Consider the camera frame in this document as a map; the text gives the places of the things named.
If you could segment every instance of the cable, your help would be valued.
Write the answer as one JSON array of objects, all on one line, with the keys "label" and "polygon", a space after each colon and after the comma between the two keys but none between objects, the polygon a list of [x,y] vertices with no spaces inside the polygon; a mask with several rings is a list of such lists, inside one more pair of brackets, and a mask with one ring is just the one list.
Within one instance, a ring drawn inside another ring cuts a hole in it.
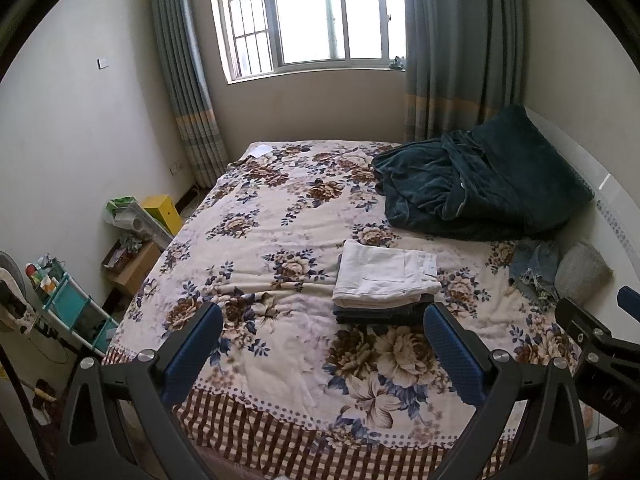
[{"label": "cable", "polygon": [[62,348],[62,350],[63,350],[63,351],[64,351],[64,353],[65,353],[65,357],[66,357],[66,360],[65,360],[65,361],[55,361],[54,359],[52,359],[51,357],[49,357],[48,355],[46,355],[46,354],[45,354],[45,353],[40,349],[40,347],[39,347],[38,345],[36,345],[36,343],[34,343],[34,342],[32,341],[31,337],[30,337],[30,338],[28,338],[28,339],[29,339],[29,342],[30,342],[33,346],[35,346],[35,347],[36,347],[36,350],[37,350],[38,352],[40,352],[42,355],[44,355],[44,357],[45,357],[48,361],[52,362],[53,364],[57,364],[57,365],[66,365],[66,364],[69,362],[69,353],[66,351],[66,348],[62,346],[62,343],[61,343],[60,341],[58,341],[57,339],[56,339],[56,341],[58,341],[58,344],[60,345],[60,348]]}]

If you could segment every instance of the window frame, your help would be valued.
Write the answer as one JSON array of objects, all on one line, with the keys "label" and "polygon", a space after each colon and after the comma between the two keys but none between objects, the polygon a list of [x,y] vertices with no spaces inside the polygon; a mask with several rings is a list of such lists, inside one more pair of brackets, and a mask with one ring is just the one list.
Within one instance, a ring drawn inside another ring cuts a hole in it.
[{"label": "window frame", "polygon": [[392,59],[389,57],[388,13],[386,10],[386,0],[378,0],[378,9],[380,10],[380,47],[382,51],[382,56],[380,58],[351,58],[349,48],[349,23],[347,18],[346,0],[340,0],[345,58],[297,61],[292,63],[284,63],[284,56],[282,54],[282,43],[280,41],[280,27],[278,24],[278,9],[276,7],[276,2],[275,0],[263,0],[272,70],[270,72],[261,72],[258,74],[243,76],[241,75],[241,69],[239,66],[238,53],[236,52],[235,46],[231,44],[231,41],[235,41],[235,37],[232,37],[234,33],[231,12],[228,9],[228,0],[216,1],[217,9],[214,9],[214,12],[218,14],[216,25],[218,26],[218,35],[222,34],[222,41],[220,41],[219,38],[218,44],[220,45],[220,47],[224,46],[225,49],[225,73],[226,70],[229,70],[227,76],[229,82],[254,79],[282,73],[304,72],[306,70],[330,70],[336,68],[388,69],[389,64],[392,62]]}]

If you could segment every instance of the floral bedspread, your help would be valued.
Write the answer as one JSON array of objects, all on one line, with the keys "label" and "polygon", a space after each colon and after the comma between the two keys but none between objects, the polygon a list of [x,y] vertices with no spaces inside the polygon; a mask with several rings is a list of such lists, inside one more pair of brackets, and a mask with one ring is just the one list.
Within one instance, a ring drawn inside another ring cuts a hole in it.
[{"label": "floral bedspread", "polygon": [[[423,478],[473,408],[456,395],[420,326],[340,326],[332,314],[346,238],[435,253],[444,302],[490,348],[520,362],[577,347],[508,284],[513,242],[391,228],[374,190],[378,142],[267,142],[244,156],[186,222],[131,303],[105,357],[158,348],[203,301],[222,307],[220,348],[175,413],[201,448],[298,480]],[[514,410],[485,474],[517,428]]]}]

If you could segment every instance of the curtain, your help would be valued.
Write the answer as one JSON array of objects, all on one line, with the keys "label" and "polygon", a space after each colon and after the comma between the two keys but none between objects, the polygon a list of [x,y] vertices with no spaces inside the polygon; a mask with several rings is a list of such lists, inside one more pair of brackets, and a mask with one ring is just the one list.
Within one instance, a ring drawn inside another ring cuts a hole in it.
[{"label": "curtain", "polygon": [[151,0],[162,72],[196,182],[213,187],[226,149],[204,78],[190,0]]},{"label": "curtain", "polygon": [[405,0],[406,140],[471,129],[520,99],[522,0]]}]

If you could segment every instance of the white paper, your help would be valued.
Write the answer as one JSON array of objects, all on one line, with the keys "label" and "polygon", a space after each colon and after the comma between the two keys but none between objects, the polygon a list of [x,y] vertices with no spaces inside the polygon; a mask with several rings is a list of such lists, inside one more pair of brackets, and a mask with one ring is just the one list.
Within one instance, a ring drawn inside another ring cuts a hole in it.
[{"label": "white paper", "polygon": [[273,151],[273,148],[271,146],[267,146],[266,144],[259,144],[249,152],[249,156],[254,156],[255,158],[258,158],[259,156],[263,156],[266,153],[269,153],[272,151]]}]

